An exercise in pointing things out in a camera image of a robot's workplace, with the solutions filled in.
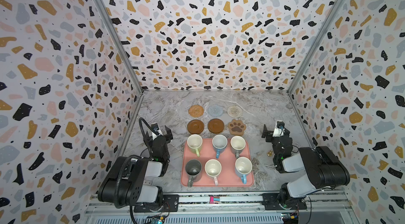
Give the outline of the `dark brown wooden coaster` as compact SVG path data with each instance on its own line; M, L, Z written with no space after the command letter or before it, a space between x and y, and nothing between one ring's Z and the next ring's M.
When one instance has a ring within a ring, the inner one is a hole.
M190 134L201 134L204 131L204 123L201 120L192 120L187 124Z

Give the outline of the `cork paw coaster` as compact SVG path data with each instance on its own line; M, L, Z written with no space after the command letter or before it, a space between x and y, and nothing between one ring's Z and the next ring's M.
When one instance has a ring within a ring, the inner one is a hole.
M227 126L231 135L243 136L246 130L246 125L242 120L233 119Z

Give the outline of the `brown rattan woven coaster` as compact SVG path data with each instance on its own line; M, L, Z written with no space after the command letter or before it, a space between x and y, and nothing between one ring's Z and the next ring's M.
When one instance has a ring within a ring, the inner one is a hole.
M192 117L201 117L204 115L204 108L200 105L192 105L189 108L188 113Z

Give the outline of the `multicolour woven coaster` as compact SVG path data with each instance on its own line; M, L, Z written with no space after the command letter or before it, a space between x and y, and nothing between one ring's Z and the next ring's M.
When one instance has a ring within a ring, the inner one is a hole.
M243 109L237 105L233 105L231 107L228 107L227 113L232 118L238 118L243 115Z

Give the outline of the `light brown wooden coaster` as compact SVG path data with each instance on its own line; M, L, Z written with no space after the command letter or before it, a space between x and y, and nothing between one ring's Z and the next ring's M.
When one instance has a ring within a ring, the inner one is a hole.
M220 119L211 119L207 126L208 130L214 134L222 133L225 128L224 122Z

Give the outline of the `light blue woven coaster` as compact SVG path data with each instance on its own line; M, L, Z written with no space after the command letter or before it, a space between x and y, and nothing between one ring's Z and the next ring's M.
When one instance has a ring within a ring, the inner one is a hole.
M212 117L220 117L223 115L223 108L220 107L217 104L211 105L208 109L207 112L210 116Z

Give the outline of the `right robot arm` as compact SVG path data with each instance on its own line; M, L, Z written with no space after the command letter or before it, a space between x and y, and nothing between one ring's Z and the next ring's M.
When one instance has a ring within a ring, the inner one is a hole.
M263 127L262 138L273 148L273 163L279 173L305 171L298 179L284 183L277 202L284 209L298 208L305 198L323 189L346 186L350 182L347 168L328 147L302 147L294 153L293 139L283 121L274 130Z

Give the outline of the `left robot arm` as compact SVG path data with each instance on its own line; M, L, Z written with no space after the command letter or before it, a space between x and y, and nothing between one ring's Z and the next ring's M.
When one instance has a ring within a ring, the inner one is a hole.
M99 187L98 200L118 209L128 206L131 213L159 212L166 207L162 187L147 185L144 181L166 174L170 163L168 144L173 134L168 127L163 133L158 124L149 125L142 117L139 126L149 156L118 157Z

